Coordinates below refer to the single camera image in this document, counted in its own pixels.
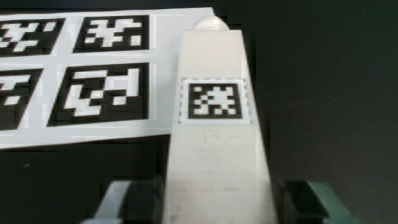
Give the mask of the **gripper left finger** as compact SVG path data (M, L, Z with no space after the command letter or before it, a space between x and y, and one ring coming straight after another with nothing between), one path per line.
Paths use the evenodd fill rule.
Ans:
M82 224L162 224L163 180L110 182L99 206Z

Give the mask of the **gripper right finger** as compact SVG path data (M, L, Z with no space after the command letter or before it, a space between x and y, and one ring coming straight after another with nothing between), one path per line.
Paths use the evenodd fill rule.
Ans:
M284 181L277 190L279 224L355 224L355 217L327 183Z

